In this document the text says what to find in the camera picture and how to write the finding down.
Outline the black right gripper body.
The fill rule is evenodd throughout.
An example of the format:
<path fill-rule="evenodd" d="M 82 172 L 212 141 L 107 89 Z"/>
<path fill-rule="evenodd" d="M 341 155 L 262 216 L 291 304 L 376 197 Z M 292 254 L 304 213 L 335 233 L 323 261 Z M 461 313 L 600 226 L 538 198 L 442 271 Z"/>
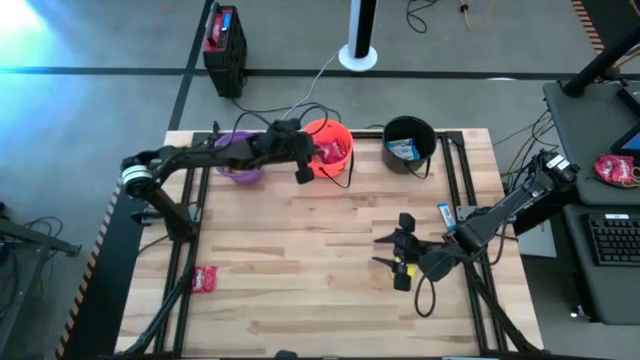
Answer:
<path fill-rule="evenodd" d="M 462 250 L 455 244 L 405 240 L 400 248 L 406 261 L 415 263 L 433 282 L 446 277 L 462 259 Z"/>

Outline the yellow Sour Patch packet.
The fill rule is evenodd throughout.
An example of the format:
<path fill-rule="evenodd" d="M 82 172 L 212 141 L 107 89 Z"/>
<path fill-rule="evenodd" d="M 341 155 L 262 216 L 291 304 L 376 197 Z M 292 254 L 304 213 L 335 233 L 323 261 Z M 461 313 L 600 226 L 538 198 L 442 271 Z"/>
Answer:
<path fill-rule="evenodd" d="M 394 275 L 408 276 L 413 278 L 417 271 L 415 263 L 407 262 L 399 257 L 395 257 L 392 263 L 392 273 Z"/>

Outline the purple plastic bucket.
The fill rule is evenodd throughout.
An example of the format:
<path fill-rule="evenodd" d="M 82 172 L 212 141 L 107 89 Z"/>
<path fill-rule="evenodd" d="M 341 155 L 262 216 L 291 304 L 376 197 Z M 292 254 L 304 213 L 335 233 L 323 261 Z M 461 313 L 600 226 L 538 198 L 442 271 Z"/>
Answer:
<path fill-rule="evenodd" d="M 214 144 L 215 148 L 223 147 L 230 142 L 237 142 L 247 139 L 253 135 L 248 131 L 237 131 L 235 134 L 222 135 Z M 229 167 L 217 167 L 216 171 L 227 178 L 230 178 L 236 184 L 240 185 L 252 185 L 257 183 L 264 175 L 262 168 L 254 168 L 249 170 L 235 170 Z"/>

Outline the black and red toolbox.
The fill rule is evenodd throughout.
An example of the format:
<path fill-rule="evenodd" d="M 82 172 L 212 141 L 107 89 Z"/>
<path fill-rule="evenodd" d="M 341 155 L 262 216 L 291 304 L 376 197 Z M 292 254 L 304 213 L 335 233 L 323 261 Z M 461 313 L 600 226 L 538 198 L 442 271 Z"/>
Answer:
<path fill-rule="evenodd" d="M 241 96 L 244 85 L 248 54 L 247 41 L 238 9 L 233 5 L 221 5 L 214 1 L 210 12 L 218 7 L 231 7 L 234 11 L 229 43 L 226 50 L 222 52 L 207 52 L 203 49 L 203 63 L 218 95 L 222 98 L 235 99 Z"/>

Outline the black plastic bucket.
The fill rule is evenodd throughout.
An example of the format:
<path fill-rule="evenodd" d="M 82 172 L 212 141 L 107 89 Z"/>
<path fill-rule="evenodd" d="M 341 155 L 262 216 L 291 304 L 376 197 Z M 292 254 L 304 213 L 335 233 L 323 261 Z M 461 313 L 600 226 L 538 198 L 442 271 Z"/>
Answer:
<path fill-rule="evenodd" d="M 388 141 L 408 138 L 413 140 L 414 150 L 420 154 L 420 160 L 404 160 L 398 157 L 399 151 L 390 151 L 386 146 Z M 430 173 L 431 157 L 436 149 L 435 130 L 420 118 L 399 116 L 383 127 L 381 160 L 394 173 L 411 174 L 421 180 L 427 179 Z"/>

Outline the white base floor stand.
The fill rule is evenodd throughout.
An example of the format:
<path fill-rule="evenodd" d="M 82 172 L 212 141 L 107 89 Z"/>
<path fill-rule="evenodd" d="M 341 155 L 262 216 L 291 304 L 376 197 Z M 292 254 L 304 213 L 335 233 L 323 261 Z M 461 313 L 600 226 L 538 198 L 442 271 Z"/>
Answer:
<path fill-rule="evenodd" d="M 340 64 L 352 72 L 366 72 L 377 63 L 372 46 L 377 0 L 350 0 L 348 41 L 339 50 Z"/>

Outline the red box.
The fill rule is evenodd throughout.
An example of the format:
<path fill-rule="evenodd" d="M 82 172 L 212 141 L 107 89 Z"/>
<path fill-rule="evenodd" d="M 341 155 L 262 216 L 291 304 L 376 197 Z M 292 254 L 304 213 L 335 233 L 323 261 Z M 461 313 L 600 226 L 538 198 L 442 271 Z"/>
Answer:
<path fill-rule="evenodd" d="M 226 32 L 221 31 L 225 13 L 232 14 L 230 28 Z M 231 35 L 234 11 L 231 7 L 218 7 L 210 12 L 206 27 L 203 49 L 207 52 L 225 51 Z"/>

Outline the grey low desk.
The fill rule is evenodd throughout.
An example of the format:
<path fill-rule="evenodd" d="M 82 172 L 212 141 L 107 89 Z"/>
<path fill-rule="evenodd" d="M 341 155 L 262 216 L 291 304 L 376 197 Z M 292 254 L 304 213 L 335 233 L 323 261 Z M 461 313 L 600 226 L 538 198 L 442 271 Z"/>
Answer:
<path fill-rule="evenodd" d="M 587 214 L 637 214 L 629 207 L 567 205 L 562 210 L 578 270 L 581 306 L 607 325 L 640 326 L 640 267 L 598 266 L 586 232 Z"/>

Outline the black keyboard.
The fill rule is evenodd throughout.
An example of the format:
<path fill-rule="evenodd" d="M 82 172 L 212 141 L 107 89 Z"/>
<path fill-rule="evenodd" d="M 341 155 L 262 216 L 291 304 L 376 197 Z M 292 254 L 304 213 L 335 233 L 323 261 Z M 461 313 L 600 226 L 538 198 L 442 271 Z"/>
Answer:
<path fill-rule="evenodd" d="M 640 215 L 587 214 L 585 221 L 598 266 L 640 267 Z"/>

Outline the grey side desk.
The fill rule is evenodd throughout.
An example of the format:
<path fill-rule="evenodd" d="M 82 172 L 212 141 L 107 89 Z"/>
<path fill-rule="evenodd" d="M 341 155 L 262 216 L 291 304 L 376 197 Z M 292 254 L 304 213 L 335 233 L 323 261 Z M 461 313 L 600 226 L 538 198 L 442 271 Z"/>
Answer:
<path fill-rule="evenodd" d="M 558 83 L 543 86 L 566 158 L 580 167 L 575 187 L 580 201 L 593 206 L 640 206 L 640 188 L 620 188 L 596 179 L 593 165 L 634 126 L 636 115 L 618 97 L 618 84 L 594 84 L 576 98 Z"/>

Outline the black hazard striped platform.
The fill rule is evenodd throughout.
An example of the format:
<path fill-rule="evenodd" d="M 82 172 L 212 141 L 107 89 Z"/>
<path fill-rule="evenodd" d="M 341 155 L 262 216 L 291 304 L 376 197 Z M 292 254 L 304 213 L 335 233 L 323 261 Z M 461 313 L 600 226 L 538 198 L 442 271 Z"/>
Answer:
<path fill-rule="evenodd" d="M 54 350 L 56 360 L 114 353 L 143 232 L 131 214 L 143 208 L 122 185 L 112 191 Z"/>

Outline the tablet with blue screen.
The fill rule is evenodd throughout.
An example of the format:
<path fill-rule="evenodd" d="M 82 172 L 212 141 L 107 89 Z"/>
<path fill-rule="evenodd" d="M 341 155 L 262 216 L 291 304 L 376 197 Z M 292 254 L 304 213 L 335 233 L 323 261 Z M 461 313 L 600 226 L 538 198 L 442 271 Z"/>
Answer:
<path fill-rule="evenodd" d="M 618 139 L 610 150 L 616 155 L 640 158 L 640 123 Z"/>

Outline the black slanted pole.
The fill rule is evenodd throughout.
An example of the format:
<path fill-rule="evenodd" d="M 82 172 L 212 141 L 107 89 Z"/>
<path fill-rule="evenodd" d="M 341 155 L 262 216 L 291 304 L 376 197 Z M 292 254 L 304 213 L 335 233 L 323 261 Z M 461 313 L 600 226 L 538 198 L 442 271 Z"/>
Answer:
<path fill-rule="evenodd" d="M 588 85 L 597 77 L 603 75 L 620 58 L 640 42 L 640 25 L 637 25 L 628 35 L 614 45 L 607 47 L 572 80 L 561 83 L 563 93 L 569 97 L 580 97 Z"/>

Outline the black floor stand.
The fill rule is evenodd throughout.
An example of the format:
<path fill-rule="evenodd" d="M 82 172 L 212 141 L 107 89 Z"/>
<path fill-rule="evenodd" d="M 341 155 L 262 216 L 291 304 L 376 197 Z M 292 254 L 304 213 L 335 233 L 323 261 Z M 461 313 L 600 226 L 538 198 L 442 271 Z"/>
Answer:
<path fill-rule="evenodd" d="M 8 317 L 9 311 L 20 304 L 18 301 L 19 274 L 17 248 L 23 245 L 34 245 L 37 250 L 44 250 L 40 255 L 42 264 L 46 265 L 51 259 L 62 252 L 68 257 L 77 257 L 81 246 L 72 245 L 58 238 L 64 228 L 64 223 L 57 217 L 44 216 L 24 223 L 23 230 L 6 214 L 6 205 L 0 202 L 0 270 L 11 260 L 12 268 L 6 278 L 12 283 L 12 292 L 9 301 L 0 305 L 0 323 Z"/>

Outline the black hazard striped mat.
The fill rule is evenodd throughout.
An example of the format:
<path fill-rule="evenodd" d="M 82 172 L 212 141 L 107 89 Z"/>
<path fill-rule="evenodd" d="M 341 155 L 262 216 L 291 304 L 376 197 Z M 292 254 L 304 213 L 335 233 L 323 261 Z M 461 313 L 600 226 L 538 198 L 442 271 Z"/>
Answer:
<path fill-rule="evenodd" d="M 570 0 L 597 54 L 615 44 L 640 25 L 635 0 Z"/>

